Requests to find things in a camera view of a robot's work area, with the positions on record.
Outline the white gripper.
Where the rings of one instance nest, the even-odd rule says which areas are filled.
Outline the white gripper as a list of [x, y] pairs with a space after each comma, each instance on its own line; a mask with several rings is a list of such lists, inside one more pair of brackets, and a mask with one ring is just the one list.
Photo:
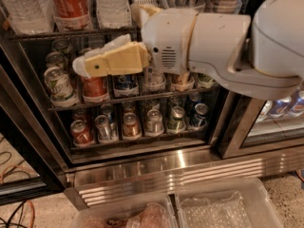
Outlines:
[[77, 57], [72, 63], [75, 73], [87, 78], [140, 73], [149, 66], [149, 52], [159, 72], [186, 73], [188, 46], [199, 12], [136, 3], [130, 8], [145, 45], [130, 42], [94, 56]]

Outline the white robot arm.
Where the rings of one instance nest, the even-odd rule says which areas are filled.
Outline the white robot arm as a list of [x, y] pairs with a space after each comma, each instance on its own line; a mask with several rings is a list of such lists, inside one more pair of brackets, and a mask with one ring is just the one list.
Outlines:
[[206, 74], [261, 100], [292, 95], [304, 80], [304, 0], [266, 0], [254, 16], [137, 6], [142, 39], [121, 36], [76, 58], [83, 77], [141, 72]]

